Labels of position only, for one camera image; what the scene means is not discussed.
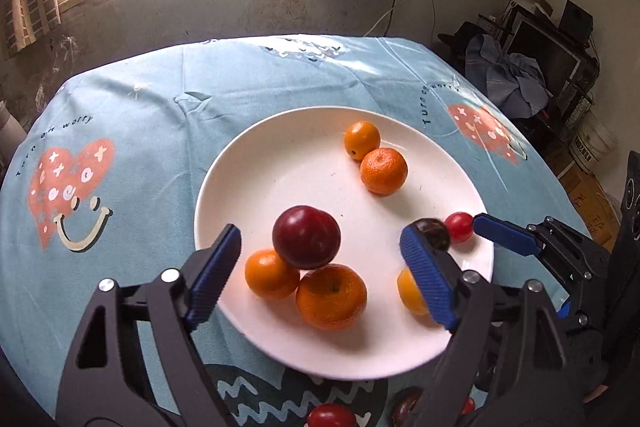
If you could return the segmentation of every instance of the crt monitor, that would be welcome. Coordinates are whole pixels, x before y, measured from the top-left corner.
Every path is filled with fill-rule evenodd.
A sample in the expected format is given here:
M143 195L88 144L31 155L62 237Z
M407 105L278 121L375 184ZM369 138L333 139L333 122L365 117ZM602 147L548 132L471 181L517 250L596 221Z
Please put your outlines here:
M580 66L580 58L519 14L514 20L513 35L505 42L504 52L535 58L545 77L546 89L554 96L560 94Z

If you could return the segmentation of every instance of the light blue tablecloth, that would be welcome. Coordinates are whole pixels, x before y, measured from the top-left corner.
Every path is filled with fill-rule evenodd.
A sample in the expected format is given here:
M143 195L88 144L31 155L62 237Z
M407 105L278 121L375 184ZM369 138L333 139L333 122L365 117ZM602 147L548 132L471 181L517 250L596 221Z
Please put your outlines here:
M475 183L489 213L520 225L555 216L586 233L561 185L510 122L464 78L403 39L265 37L176 46L73 77L8 170L0 196L0 345L53 413L66 352L103 277L121 286L180 266L193 250L200 184L222 148L280 111L347 105L377 111L440 144ZM93 196L99 201L91 201ZM79 198L77 210L71 205ZM102 208L99 238L81 239ZM67 238L53 218L63 213ZM558 284L535 259L495 252L494 282ZM158 402L174 408L141 331ZM429 366L376 382L312 380L268 359L222 314L194 340L240 425L303 424L308 406L350 404L360 427L385 421L386 398Z

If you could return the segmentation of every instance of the cherry tomato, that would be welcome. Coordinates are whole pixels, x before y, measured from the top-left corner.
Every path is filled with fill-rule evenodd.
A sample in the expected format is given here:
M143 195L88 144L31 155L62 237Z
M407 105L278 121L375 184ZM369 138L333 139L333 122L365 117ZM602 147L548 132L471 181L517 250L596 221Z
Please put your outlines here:
M306 417L309 427L356 427L356 415L337 403L323 403Z
M465 406L462 408L461 415L469 414L476 410L476 403L470 396L466 399Z
M456 212L444 220L452 243L464 243L474 235L474 217L466 212Z

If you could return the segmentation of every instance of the orange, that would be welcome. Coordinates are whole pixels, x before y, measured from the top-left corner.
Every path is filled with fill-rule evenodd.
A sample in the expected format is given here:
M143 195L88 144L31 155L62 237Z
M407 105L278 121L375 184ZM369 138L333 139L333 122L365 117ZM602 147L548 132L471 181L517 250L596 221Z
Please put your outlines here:
M244 279L258 297L284 299L300 283L300 270L285 263L273 248L258 250L244 264Z
M402 187L409 172L406 161L395 149L380 148L364 156L360 179L374 194L388 196Z
M356 161L362 161L367 153L380 147L380 132L372 123L359 121L344 133L344 150Z
M424 301L414 276L408 268L400 272L398 276L398 293L404 307L414 315L428 315L429 309Z
M319 330L344 330L362 315L367 287L351 268L328 264L302 278L296 305L307 324Z

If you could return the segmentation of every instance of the smiley face print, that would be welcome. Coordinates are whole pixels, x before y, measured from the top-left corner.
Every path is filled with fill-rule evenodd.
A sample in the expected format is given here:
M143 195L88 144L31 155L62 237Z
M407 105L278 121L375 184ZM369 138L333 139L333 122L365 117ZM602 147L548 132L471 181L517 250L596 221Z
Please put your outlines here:
M71 251L85 251L95 244L112 212L100 205L100 198L91 196L111 167L114 154L113 142L107 138L91 142L75 158L62 147L52 147L42 154L31 178L27 202L43 251L55 231ZM85 209L84 202L97 213L96 221L84 238L72 240L65 223L73 212Z

